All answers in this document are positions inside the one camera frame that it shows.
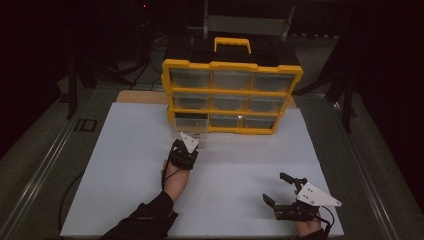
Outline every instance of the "dark background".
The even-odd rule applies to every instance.
[[[210,12],[221,15],[278,18],[287,11],[282,1],[210,2]],[[341,63],[357,70],[355,91],[421,209],[423,11],[420,1],[309,1],[298,4],[290,29],[311,39],[341,36],[323,74]],[[200,27],[202,16],[198,0],[2,1],[0,157],[58,100],[57,81],[75,49],[111,67],[117,59],[137,62],[155,34]],[[148,21],[149,28],[137,28]]]

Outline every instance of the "sleeve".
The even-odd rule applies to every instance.
[[[296,240],[325,240],[324,231],[321,228],[321,230],[308,234],[304,237],[297,237]]]
[[[178,214],[169,195],[162,191],[149,204],[141,203],[128,217],[103,235],[100,240],[165,239]]]

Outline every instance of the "white board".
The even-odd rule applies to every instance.
[[[157,196],[160,170],[174,141],[166,108],[112,105],[61,236],[101,236],[141,202]],[[280,172],[306,177],[330,193],[299,109],[286,110],[274,135],[208,134],[189,184],[174,206],[179,217],[169,236],[296,235],[294,224],[275,220],[273,210],[262,200],[265,193],[277,204],[295,201],[295,187],[280,180]],[[330,210],[336,218],[330,235],[343,235],[336,210]],[[331,220],[326,211],[321,216]]]

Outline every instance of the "yellow storage organizer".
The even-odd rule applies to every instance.
[[[303,74],[284,42],[188,36],[171,38],[162,69],[176,130],[240,134],[275,133]]]

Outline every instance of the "cable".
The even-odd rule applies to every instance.
[[[143,73],[146,71],[147,67],[149,66],[149,64],[145,64],[143,69],[141,69],[140,73],[138,74],[137,77],[135,77],[133,84],[131,85],[131,87],[129,88],[129,90],[132,90],[132,88],[137,85],[137,80],[141,77],[141,75],[143,75]]]
[[[150,91],[153,91],[153,86],[155,85],[155,82],[159,81],[161,78],[159,77],[155,81],[152,82],[152,85],[150,86]]]
[[[62,231],[62,211],[63,211],[63,205],[65,203],[66,196],[68,195],[69,191],[71,190],[72,186],[84,175],[85,171],[82,171],[74,180],[72,180],[71,184],[66,188],[65,194],[62,197],[62,200],[60,201],[60,207],[59,207],[59,214],[58,214],[58,226],[59,226],[59,232]]]
[[[168,165],[169,165],[169,160],[166,161],[165,168],[162,170],[162,180],[161,180],[162,190],[165,188],[166,180],[168,180],[168,178],[174,176],[177,172],[181,170],[180,168],[178,168],[177,171],[173,172],[168,177],[166,177],[166,171],[168,170]]]
[[[317,218],[318,220],[320,220],[321,222],[325,222],[325,223],[327,223],[327,226],[325,227],[325,230],[324,230],[324,235],[325,235],[325,239],[327,239],[328,238],[328,235],[330,234],[330,229],[331,229],[331,227],[333,227],[333,225],[334,225],[334,221],[335,221],[335,219],[334,219],[334,215],[333,215],[333,213],[330,211],[330,209],[328,209],[328,208],[326,208],[326,207],[324,207],[324,206],[322,206],[323,208],[325,208],[330,214],[331,214],[331,217],[333,218],[333,221],[332,221],[332,223],[330,224],[330,222],[329,221],[327,221],[327,220],[324,220],[324,219],[322,219],[322,218],[320,218],[320,217],[318,217],[318,216],[315,216],[315,218]]]

